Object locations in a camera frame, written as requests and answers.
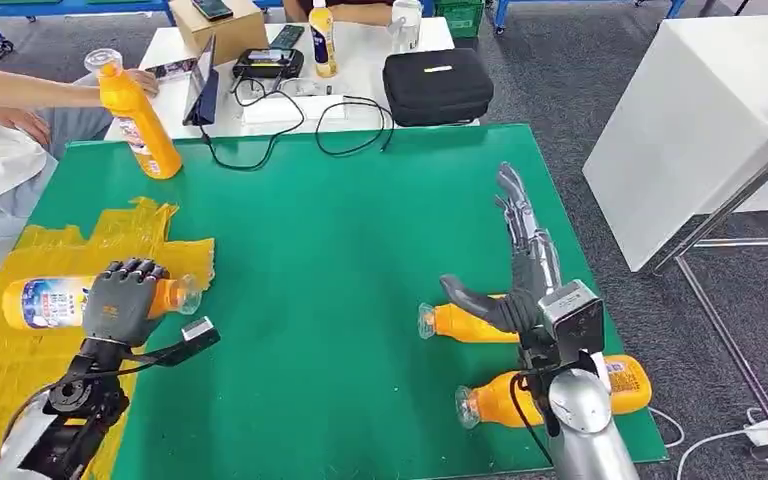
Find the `person's right hand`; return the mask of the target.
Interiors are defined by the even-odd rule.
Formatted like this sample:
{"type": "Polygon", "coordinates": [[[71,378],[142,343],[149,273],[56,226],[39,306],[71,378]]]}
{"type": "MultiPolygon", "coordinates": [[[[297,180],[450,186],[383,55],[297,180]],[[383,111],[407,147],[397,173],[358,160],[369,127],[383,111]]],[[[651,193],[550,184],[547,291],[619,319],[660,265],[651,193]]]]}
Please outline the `person's right hand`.
{"type": "Polygon", "coordinates": [[[10,107],[0,107],[0,125],[19,130],[46,147],[51,141],[49,124],[37,113],[10,107]]]}

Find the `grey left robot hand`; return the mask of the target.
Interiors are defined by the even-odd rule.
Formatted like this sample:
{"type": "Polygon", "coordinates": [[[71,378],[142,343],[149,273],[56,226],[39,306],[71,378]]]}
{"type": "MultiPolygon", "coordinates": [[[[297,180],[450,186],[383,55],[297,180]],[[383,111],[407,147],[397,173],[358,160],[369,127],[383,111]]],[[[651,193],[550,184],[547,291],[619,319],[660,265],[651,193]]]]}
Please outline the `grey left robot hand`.
{"type": "Polygon", "coordinates": [[[150,318],[151,304],[166,268],[151,259],[112,261],[98,274],[83,312],[83,330],[89,338],[139,347],[157,328],[150,318]]]}

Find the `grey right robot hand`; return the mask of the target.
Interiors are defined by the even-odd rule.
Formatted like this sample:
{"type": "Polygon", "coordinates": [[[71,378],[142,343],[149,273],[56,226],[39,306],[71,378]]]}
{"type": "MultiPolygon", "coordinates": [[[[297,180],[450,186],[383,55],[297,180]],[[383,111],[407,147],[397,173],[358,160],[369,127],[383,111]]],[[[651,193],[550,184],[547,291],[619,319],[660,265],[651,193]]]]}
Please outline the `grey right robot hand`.
{"type": "Polygon", "coordinates": [[[496,174],[506,192],[496,196],[502,209],[511,246],[511,286],[495,298],[467,288],[455,275],[440,277],[449,300],[496,329],[527,333],[542,324],[538,302],[561,286],[557,250],[549,232],[540,226],[519,173],[507,162],[496,174]]]}

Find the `person's left hand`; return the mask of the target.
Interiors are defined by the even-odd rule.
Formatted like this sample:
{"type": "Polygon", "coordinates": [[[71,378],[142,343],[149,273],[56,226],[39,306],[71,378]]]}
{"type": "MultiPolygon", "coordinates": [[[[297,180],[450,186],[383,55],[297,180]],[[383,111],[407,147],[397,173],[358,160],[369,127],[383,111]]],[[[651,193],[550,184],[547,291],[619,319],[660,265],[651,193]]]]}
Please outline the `person's left hand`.
{"type": "Polygon", "coordinates": [[[159,82],[151,72],[128,69],[126,73],[140,86],[148,97],[153,98],[159,93],[159,82]]]}

